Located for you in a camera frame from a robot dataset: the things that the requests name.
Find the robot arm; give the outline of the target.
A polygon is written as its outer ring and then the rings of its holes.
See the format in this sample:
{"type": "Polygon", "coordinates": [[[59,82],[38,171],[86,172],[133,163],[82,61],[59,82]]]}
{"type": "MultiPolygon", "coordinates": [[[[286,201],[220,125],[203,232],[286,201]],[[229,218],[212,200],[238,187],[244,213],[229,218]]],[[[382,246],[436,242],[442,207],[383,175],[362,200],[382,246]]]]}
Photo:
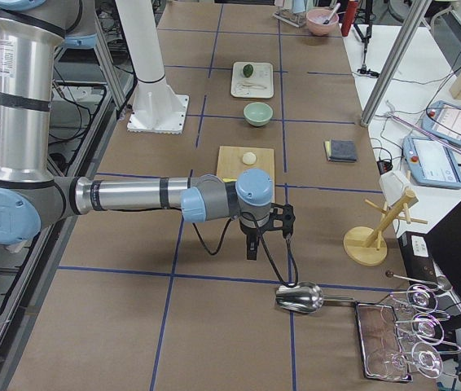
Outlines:
{"type": "Polygon", "coordinates": [[[47,167],[55,50],[97,42],[92,1],[0,1],[0,244],[91,211],[179,210],[186,222],[239,221],[254,258],[274,227],[273,183],[260,169],[234,182],[199,178],[102,181],[47,167]]]}

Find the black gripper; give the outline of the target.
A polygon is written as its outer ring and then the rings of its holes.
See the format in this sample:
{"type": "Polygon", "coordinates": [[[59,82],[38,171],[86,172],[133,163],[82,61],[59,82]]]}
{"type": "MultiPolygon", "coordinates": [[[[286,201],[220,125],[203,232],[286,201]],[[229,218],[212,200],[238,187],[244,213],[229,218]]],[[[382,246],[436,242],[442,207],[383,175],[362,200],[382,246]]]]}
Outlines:
{"type": "Polygon", "coordinates": [[[267,213],[263,217],[258,217],[252,212],[242,211],[239,215],[240,229],[247,238],[247,259],[257,259],[257,248],[260,243],[260,234],[266,231],[270,219],[267,213]]]}

